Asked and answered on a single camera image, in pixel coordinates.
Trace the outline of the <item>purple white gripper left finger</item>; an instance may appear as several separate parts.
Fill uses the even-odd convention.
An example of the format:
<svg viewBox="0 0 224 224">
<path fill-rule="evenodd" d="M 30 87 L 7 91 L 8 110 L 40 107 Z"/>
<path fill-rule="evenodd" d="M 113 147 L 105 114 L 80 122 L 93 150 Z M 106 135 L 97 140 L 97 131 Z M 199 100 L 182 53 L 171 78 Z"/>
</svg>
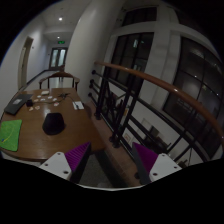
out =
<svg viewBox="0 0 224 224">
<path fill-rule="evenodd" d="M 56 152 L 40 168 L 78 184 L 83 175 L 90 152 L 91 143 L 87 142 L 66 153 Z"/>
</svg>

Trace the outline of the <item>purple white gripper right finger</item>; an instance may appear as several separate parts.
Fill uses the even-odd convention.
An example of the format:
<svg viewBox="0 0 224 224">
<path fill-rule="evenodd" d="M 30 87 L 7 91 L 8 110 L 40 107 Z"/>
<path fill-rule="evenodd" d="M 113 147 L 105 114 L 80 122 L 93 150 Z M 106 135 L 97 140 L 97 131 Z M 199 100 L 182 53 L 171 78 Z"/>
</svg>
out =
<svg viewBox="0 0 224 224">
<path fill-rule="evenodd" d="M 137 174 L 142 185 L 150 184 L 181 170 L 167 154 L 156 154 L 138 143 L 132 143 L 132 153 L 137 166 Z"/>
</svg>

